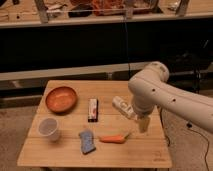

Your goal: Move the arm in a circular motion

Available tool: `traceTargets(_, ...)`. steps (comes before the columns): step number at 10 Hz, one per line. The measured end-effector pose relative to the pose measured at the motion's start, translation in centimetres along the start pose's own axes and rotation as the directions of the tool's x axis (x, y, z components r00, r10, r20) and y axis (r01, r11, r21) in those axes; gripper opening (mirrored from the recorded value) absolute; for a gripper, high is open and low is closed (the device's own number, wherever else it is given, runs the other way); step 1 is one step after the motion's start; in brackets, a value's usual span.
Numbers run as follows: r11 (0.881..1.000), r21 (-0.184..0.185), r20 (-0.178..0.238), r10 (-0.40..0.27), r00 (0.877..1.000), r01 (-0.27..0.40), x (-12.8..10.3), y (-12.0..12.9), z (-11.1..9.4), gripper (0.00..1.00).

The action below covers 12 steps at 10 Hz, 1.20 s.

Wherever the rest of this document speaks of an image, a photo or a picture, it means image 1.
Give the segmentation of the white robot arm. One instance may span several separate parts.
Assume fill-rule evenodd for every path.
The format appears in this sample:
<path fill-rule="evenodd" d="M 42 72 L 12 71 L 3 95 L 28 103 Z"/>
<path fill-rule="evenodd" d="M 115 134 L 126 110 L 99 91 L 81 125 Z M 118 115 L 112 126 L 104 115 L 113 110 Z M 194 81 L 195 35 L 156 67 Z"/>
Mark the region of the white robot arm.
<path fill-rule="evenodd" d="M 136 73 L 128 82 L 134 112 L 139 117 L 147 116 L 158 105 L 213 133 L 213 98 L 171 86 L 168 78 L 168 68 L 158 61 Z"/>

